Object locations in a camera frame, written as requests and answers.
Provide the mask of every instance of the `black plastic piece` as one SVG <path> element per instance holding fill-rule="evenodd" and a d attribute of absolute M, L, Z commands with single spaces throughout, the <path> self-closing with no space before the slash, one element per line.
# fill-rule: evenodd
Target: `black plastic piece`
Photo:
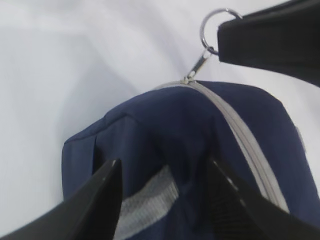
<path fill-rule="evenodd" d="M 223 23 L 221 62 L 289 75 L 320 87 L 320 0 L 292 0 Z"/>
<path fill-rule="evenodd" d="M 207 164 L 209 214 L 218 239 L 319 240 L 320 230 L 273 205 L 225 162 Z"/>
<path fill-rule="evenodd" d="M 121 161 L 108 161 L 68 200 L 0 240 L 112 240 L 121 203 Z"/>

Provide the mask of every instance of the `gray zipper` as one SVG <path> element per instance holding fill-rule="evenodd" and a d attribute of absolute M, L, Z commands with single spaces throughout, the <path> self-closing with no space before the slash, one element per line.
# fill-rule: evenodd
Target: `gray zipper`
<path fill-rule="evenodd" d="M 157 87 L 157 89 L 168 87 L 187 87 L 197 90 L 205 95 L 220 110 L 251 169 L 261 195 L 289 213 L 286 199 L 283 196 L 277 178 L 270 167 L 268 160 L 261 150 L 255 136 L 232 106 L 224 101 L 219 95 L 194 80 L 187 82 L 172 82 Z"/>

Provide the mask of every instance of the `key ring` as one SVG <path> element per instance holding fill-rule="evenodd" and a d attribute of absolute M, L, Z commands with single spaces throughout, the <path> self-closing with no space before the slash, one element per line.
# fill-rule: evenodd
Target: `key ring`
<path fill-rule="evenodd" d="M 207 43 L 206 37 L 205 37 L 205 27 L 207 25 L 208 20 L 213 17 L 214 15 L 220 14 L 220 13 L 229 13 L 232 16 L 234 16 L 236 19 L 242 19 L 243 17 L 237 13 L 236 11 L 230 9 L 230 8 L 219 8 L 216 9 L 212 12 L 210 12 L 202 21 L 201 23 L 201 27 L 200 27 L 200 39 L 202 42 L 202 45 L 204 46 L 205 49 L 207 49 L 210 53 L 212 53 L 213 55 L 217 55 L 219 56 L 219 52 L 217 50 L 214 49 L 213 46 L 210 46 Z"/>

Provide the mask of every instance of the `white background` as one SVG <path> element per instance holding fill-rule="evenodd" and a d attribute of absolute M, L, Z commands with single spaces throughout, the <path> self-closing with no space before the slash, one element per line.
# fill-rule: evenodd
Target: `white background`
<path fill-rule="evenodd" d="M 203 51 L 216 8 L 245 15 L 281 0 L 0 0 L 0 236 L 63 200 L 64 141 L 112 107 L 181 79 Z M 216 42 L 222 15 L 207 28 Z M 261 87 L 301 131 L 320 188 L 320 89 L 277 73 L 219 63 L 197 76 Z"/>

